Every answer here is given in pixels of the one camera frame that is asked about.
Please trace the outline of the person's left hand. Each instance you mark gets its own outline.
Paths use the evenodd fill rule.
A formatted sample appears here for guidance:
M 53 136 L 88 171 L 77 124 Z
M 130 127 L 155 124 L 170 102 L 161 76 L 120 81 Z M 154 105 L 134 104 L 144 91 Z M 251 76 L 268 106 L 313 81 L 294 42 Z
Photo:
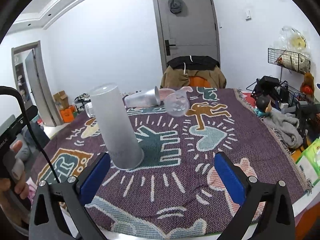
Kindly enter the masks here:
M 19 195 L 21 199 L 25 199 L 29 195 L 29 186 L 25 180 L 25 172 L 22 167 L 22 161 L 16 159 L 14 161 L 13 168 L 11 169 L 12 176 L 16 180 L 14 191 Z M 11 181 L 9 178 L 1 178 L 1 194 L 7 192 L 11 187 Z

